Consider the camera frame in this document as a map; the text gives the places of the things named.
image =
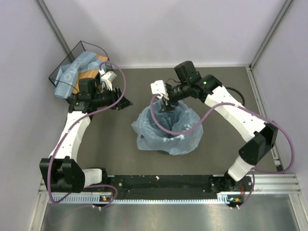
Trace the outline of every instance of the robotic arm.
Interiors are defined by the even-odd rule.
[[[201,77],[191,61],[185,61],[175,68],[180,84],[171,86],[158,80],[151,84],[152,94],[159,94],[164,106],[160,112],[173,112],[178,100],[193,97],[209,107],[219,103],[232,103],[215,108],[241,134],[246,144],[239,150],[239,156],[225,173],[225,183],[230,188],[238,182],[273,148],[277,137],[277,128],[262,119],[239,110],[243,107],[234,99],[212,75]]]
[[[112,87],[112,80],[116,77],[114,72],[104,73],[101,77],[104,88],[101,89],[96,78],[84,78],[78,82],[79,93],[71,95],[68,99],[70,105],[66,124],[59,141],[67,133],[72,124],[88,113],[96,111],[99,107],[109,106],[122,95],[120,88]],[[121,110],[132,103],[125,97],[114,106],[113,110]],[[91,122],[91,116],[80,120],[68,133],[60,149],[56,153],[51,170],[51,191],[60,193],[80,193],[92,184],[101,183],[107,179],[104,168],[81,169],[77,164],[77,152],[82,136]],[[47,186],[48,166],[50,158],[42,158],[39,168]]]

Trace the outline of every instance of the white wall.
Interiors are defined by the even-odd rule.
[[[270,117],[281,124],[295,144],[296,173],[308,201],[308,1],[295,0],[279,26],[255,75]],[[290,148],[279,139],[284,162]]]
[[[251,63],[284,0],[45,0],[66,42],[122,67]]]
[[[24,231],[40,159],[65,123],[67,103],[47,79],[65,55],[34,0],[0,0],[0,31],[0,226]]]

